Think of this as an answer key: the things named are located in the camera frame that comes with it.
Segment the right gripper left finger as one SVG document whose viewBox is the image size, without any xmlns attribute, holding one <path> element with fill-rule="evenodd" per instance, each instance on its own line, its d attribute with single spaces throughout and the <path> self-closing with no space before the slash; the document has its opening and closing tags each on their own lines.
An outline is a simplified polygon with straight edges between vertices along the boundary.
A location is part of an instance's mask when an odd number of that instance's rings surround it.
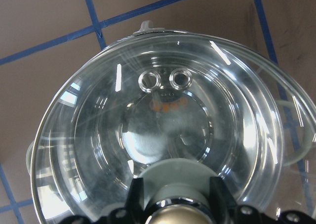
<svg viewBox="0 0 316 224">
<path fill-rule="evenodd" d="M 143 178 L 132 180 L 127 199 L 124 205 L 126 224 L 145 224 L 150 213 L 148 204 L 145 204 L 145 185 Z"/>
</svg>

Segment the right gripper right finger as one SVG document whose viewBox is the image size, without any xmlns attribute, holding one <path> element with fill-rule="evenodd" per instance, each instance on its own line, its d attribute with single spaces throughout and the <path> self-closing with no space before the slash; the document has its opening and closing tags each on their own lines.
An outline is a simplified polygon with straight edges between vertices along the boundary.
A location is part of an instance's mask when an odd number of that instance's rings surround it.
<svg viewBox="0 0 316 224">
<path fill-rule="evenodd" d="M 202 210 L 211 224 L 237 224 L 237 202 L 220 177 L 207 179 L 207 191 L 204 194 Z"/>
</svg>

